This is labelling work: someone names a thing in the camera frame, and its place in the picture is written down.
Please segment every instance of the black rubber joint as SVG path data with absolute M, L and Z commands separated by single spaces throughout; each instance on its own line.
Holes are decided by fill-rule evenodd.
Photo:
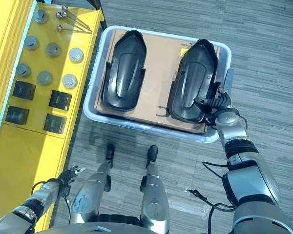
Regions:
M 37 199 L 31 199 L 26 201 L 22 206 L 28 207 L 35 212 L 37 216 L 37 221 L 41 218 L 43 214 L 43 204 Z
M 254 146 L 254 144 L 246 139 L 236 139 L 231 140 L 227 144 L 225 144 L 225 152 L 226 157 L 229 159 L 231 156 L 245 153 L 245 152 L 255 152 L 258 153 L 258 150 Z

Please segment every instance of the yellow panel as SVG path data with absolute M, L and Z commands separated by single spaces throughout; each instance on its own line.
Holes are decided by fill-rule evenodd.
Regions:
M 20 62 L 26 63 L 31 68 L 31 75 L 27 78 L 14 77 L 15 80 L 32 83 L 36 86 L 33 100 L 13 97 L 14 84 L 9 96 L 7 106 L 13 105 L 29 109 L 26 125 L 17 125 L 4 122 L 0 131 L 0 185 L 4 180 L 9 180 L 0 186 L 0 217 L 21 205 L 30 195 L 33 184 L 37 181 L 57 177 L 63 170 L 66 154 L 80 105 L 84 83 L 92 56 L 95 39 L 104 20 L 101 10 L 70 8 L 70 11 L 88 24 L 92 34 L 61 32 L 56 26 L 71 28 L 62 20 L 55 18 L 55 12 L 61 10 L 60 6 L 38 3 L 37 9 L 44 9 L 48 14 L 45 24 L 37 24 L 32 20 L 28 36 L 36 36 L 40 46 L 30 51 L 23 48 Z M 50 58 L 45 53 L 46 45 L 56 42 L 61 47 L 61 54 L 57 58 Z M 73 47 L 79 47 L 84 53 L 81 63 L 72 63 L 68 52 Z M 53 75 L 53 81 L 48 86 L 37 83 L 36 77 L 42 70 L 47 70 Z M 73 74 L 78 80 L 78 85 L 72 90 L 65 89 L 62 77 Z M 68 111 L 49 107 L 52 90 L 66 92 L 72 95 Z M 62 134 L 51 133 L 43 130 L 47 114 L 54 114 L 66 118 Z M 19 193 L 13 199 L 6 199 L 8 194 Z M 49 227 L 51 215 L 49 211 L 40 218 L 36 231 Z
M 186 49 L 186 48 L 181 48 L 180 56 L 183 57 L 187 51 L 188 51 L 188 49 Z
M 58 137 L 1 126 L 0 217 L 24 203 L 33 184 L 56 176 L 63 144 Z
M 84 75 L 86 75 L 87 69 L 85 69 L 85 59 L 81 63 L 74 64 L 70 61 L 68 53 L 71 48 L 79 47 L 84 52 L 85 57 L 88 57 L 89 53 L 91 56 L 92 51 L 89 51 L 89 48 L 93 43 L 93 35 L 84 33 L 71 34 L 65 31 L 59 33 L 57 31 L 58 24 L 61 24 L 65 28 L 71 28 L 71 26 L 67 25 L 63 20 L 55 18 L 55 13 L 61 10 L 61 7 L 48 4 L 39 4 L 38 8 L 47 12 L 49 20 L 45 24 L 37 24 L 36 22 L 31 23 L 27 35 L 35 36 L 39 41 L 39 47 L 36 50 L 28 50 L 24 48 L 20 58 L 20 63 L 26 63 L 31 68 L 31 75 L 27 78 L 20 78 L 18 76 L 15 77 L 15 80 L 25 81 L 36 86 L 34 99 L 31 101 L 13 97 L 13 92 L 11 92 L 8 105 L 18 106 L 30 110 L 27 124 L 25 126 L 21 126 L 22 128 L 65 138 L 69 124 L 65 125 L 63 134 L 55 134 L 43 130 L 44 121 L 47 113 L 65 117 L 67 118 L 67 123 L 71 121 L 70 118 L 74 110 L 74 104 L 76 103 L 78 92 L 84 87 L 81 79 Z M 86 23 L 92 23 L 92 25 L 90 25 L 92 30 L 95 27 L 98 27 L 98 22 L 101 18 L 100 11 L 73 7 L 70 8 L 70 11 L 75 15 L 79 15 L 79 18 L 82 21 Z M 45 52 L 46 46 L 50 42 L 57 43 L 61 48 L 61 53 L 57 58 L 51 58 Z M 53 81 L 50 85 L 42 86 L 37 82 L 38 73 L 43 70 L 49 71 L 53 76 Z M 78 86 L 76 88 L 64 88 L 62 77 L 65 74 L 73 74 L 77 78 Z M 72 95 L 72 100 L 68 111 L 48 106 L 52 90 L 57 90 Z
M 0 114 L 32 2 L 0 1 Z

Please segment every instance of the metal bolt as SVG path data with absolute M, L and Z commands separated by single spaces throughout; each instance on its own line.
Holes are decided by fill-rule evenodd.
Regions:
M 60 24 L 58 24 L 57 29 L 58 29 L 59 32 L 71 31 L 71 32 L 76 32 L 76 33 L 91 33 L 91 32 L 85 32 L 85 31 L 74 30 L 74 29 L 69 29 L 69 28 L 63 28 L 62 25 L 60 25 Z
M 74 23 L 72 23 L 71 21 L 69 21 L 68 19 L 66 19 L 60 11 L 57 11 L 57 12 L 55 13 L 55 17 L 58 18 L 58 19 L 63 19 L 63 20 L 65 20 L 65 22 L 68 23 L 69 25 L 71 25 L 71 26 L 73 26 L 73 27 L 76 27 L 76 28 L 80 29 L 81 31 L 83 31 L 83 32 L 85 32 L 85 33 L 89 33 L 89 32 L 86 32 L 84 29 L 78 27 L 77 25 L 75 25 Z
M 68 18 L 72 19 L 73 21 L 75 21 L 79 25 L 85 27 L 87 30 L 89 30 L 91 32 L 90 27 L 87 24 L 85 24 L 81 19 L 79 19 L 77 16 L 75 16 L 72 12 L 70 12 L 68 10 L 67 5 L 62 6 L 62 16 L 65 18 L 68 17 Z

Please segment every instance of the yellow rack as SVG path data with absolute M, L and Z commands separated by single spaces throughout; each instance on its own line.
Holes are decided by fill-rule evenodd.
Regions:
M 44 24 L 38 24 L 32 19 L 27 35 L 35 36 L 39 41 L 39 47 L 35 50 L 24 47 L 19 62 L 27 64 L 31 74 L 26 78 L 15 75 L 0 129 L 0 218 L 21 205 L 30 196 L 31 188 L 36 182 L 57 177 L 62 172 L 94 43 L 100 22 L 104 20 L 101 10 L 72 7 L 69 10 L 90 26 L 92 34 L 58 32 L 58 24 L 61 24 L 63 28 L 72 28 L 62 19 L 55 17 L 55 13 L 61 10 L 61 6 L 38 3 L 35 11 L 38 9 L 47 13 L 48 20 Z M 46 46 L 51 42 L 57 43 L 61 48 L 61 53 L 56 58 L 46 54 Z M 83 51 L 84 58 L 80 63 L 71 62 L 69 59 L 69 51 L 74 47 Z M 9 54 L 9 50 L 3 51 L 3 56 L 9 56 Z M 7 65 L 13 66 L 13 63 L 14 61 L 10 59 Z M 53 76 L 52 82 L 47 86 L 37 82 L 37 76 L 41 71 L 48 71 Z M 73 74 L 77 78 L 75 88 L 64 87 L 62 78 L 66 74 Z M 32 100 L 13 95 L 16 83 L 19 81 L 35 86 Z M 49 105 L 53 91 L 70 96 L 67 110 Z M 28 110 L 25 124 L 15 124 L 7 119 L 7 112 L 11 106 Z M 63 118 L 60 133 L 46 131 L 47 115 Z M 40 219 L 36 225 L 36 231 L 49 227 L 52 210 L 53 207 Z

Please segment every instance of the black wire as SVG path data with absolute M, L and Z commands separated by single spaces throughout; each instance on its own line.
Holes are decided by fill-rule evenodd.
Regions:
M 207 234 L 211 234 L 211 217 L 213 215 L 213 212 L 214 212 L 215 208 L 211 208 L 210 212 L 209 212 L 209 224 L 208 224 L 208 227 L 207 227 Z
M 214 209 L 219 210 L 219 211 L 232 212 L 232 211 L 235 211 L 236 210 L 236 207 L 235 206 L 229 206 L 229 205 L 226 205 L 226 204 L 223 204 L 223 203 L 218 203 L 219 205 L 216 206 L 215 204 L 210 203 L 207 199 L 206 200 L 201 199 L 201 200 L 204 201 L 205 203 L 209 204 Z M 219 208 L 218 206 L 220 206 L 220 205 L 222 205 L 224 207 L 227 207 L 227 209 Z
M 35 189 L 35 187 L 36 187 L 37 185 L 39 185 L 39 184 L 44 184 L 44 183 L 46 183 L 46 181 L 39 181 L 39 182 L 37 182 L 36 184 L 34 184 L 34 186 L 31 188 L 31 195 L 34 193 L 34 189 Z
M 224 205 L 224 204 L 222 204 L 222 203 L 215 204 L 216 207 L 217 206 L 220 206 L 220 205 Z M 214 210 L 215 210 L 215 208 L 212 207 L 211 210 L 210 210 L 210 212 L 209 212 L 209 222 L 208 222 L 207 234 L 211 234 L 211 217 L 213 215 Z
M 240 117 L 241 117 L 242 119 L 244 119 L 244 122 L 245 122 L 245 129 L 247 130 L 247 129 L 249 128 L 247 119 L 246 119 L 245 117 L 243 117 L 243 116 L 240 116 Z
M 222 179 L 222 177 L 219 174 L 217 174 L 214 170 L 212 170 L 210 167 L 208 167 L 207 165 L 215 166 L 215 167 L 227 167 L 227 165 L 214 164 L 214 163 L 210 163 L 210 162 L 202 162 L 202 164 L 203 164 L 203 166 L 206 167 L 206 169 L 208 169 L 210 172 L 212 172 L 213 174 L 215 174 L 217 177 L 219 177 L 221 179 Z
M 68 201 L 67 201 L 67 196 L 64 197 L 64 201 L 65 201 L 67 208 L 68 208 L 68 224 L 70 224 L 71 213 L 70 213 L 70 208 L 69 208 Z

